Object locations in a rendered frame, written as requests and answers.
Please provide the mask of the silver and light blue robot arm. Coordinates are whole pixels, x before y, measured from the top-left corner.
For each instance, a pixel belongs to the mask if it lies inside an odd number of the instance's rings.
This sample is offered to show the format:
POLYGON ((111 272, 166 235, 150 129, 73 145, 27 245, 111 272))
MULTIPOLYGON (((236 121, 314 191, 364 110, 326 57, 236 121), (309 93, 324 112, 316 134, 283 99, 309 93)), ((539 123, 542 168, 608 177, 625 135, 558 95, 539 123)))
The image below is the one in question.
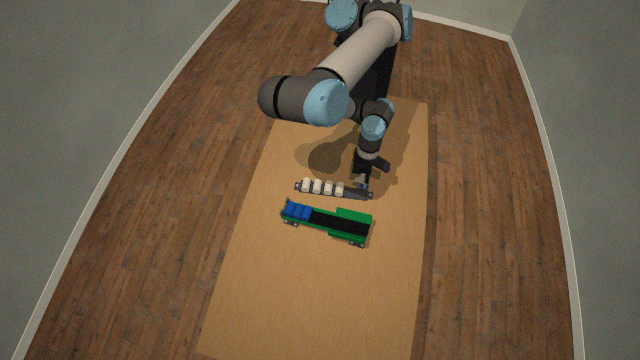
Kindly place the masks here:
POLYGON ((362 121, 357 153, 388 173, 390 162, 378 154, 395 107, 386 98, 376 102, 349 98, 349 92, 385 48, 411 40, 412 8, 402 3, 332 0, 324 19, 344 42, 306 76, 268 78, 258 91, 258 105, 269 117, 316 127, 335 126, 343 117, 362 121))

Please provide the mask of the cream cylinder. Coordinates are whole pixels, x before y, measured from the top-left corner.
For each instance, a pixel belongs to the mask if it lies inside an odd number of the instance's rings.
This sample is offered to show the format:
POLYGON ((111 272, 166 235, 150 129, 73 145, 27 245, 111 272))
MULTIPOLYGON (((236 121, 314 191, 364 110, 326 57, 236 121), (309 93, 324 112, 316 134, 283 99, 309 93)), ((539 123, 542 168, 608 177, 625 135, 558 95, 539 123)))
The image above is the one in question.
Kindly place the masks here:
POLYGON ((343 182, 337 182, 336 183, 336 188, 335 188, 335 196, 342 197, 343 196, 343 191, 344 191, 344 183, 343 182))
POLYGON ((333 181, 331 180, 326 180, 325 181, 325 185, 324 185, 324 194, 325 195, 331 195, 332 194, 332 188, 333 188, 333 181))

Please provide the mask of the cream short plastic bar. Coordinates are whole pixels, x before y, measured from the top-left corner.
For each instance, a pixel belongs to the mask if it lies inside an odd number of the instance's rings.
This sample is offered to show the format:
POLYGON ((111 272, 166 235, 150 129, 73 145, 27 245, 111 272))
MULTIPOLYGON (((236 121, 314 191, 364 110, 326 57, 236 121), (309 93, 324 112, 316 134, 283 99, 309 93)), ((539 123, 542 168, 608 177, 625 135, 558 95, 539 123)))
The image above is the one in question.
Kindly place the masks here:
POLYGON ((313 184, 312 192, 315 194, 319 194, 321 192, 322 180, 315 179, 313 184))
POLYGON ((303 178, 301 191, 309 192, 310 190, 311 179, 308 177, 303 178))

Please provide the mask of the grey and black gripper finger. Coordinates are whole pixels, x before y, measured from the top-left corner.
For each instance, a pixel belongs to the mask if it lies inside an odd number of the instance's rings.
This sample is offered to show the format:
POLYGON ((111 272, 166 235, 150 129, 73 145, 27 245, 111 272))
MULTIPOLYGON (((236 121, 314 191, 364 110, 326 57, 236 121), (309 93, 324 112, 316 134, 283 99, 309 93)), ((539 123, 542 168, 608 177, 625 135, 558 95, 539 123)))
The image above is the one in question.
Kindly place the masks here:
POLYGON ((360 177, 355 178, 355 181, 358 182, 358 183, 363 184, 363 188, 365 188, 367 186, 368 182, 369 182, 369 178, 370 178, 370 171, 368 171, 368 174, 367 173, 365 173, 365 174, 362 173, 360 175, 360 177))

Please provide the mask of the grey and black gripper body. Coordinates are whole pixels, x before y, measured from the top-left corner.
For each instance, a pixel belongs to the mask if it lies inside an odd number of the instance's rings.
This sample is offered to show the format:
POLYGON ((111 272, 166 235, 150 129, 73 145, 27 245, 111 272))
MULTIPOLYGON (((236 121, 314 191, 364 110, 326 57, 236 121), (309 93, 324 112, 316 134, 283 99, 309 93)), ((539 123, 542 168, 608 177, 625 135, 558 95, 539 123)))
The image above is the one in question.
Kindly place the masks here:
MULTIPOLYGON (((363 159, 362 157, 360 157, 357 153, 357 147, 355 148, 355 153, 354 153, 354 158, 353 158, 353 169, 352 169, 352 173, 355 174, 361 174, 361 173, 368 173, 368 171, 372 172, 372 166, 371 164, 367 163, 367 161, 371 161, 371 160, 366 160, 363 159), (355 154, 357 156, 355 156, 355 154)), ((370 174, 371 174, 370 172, 370 174)))

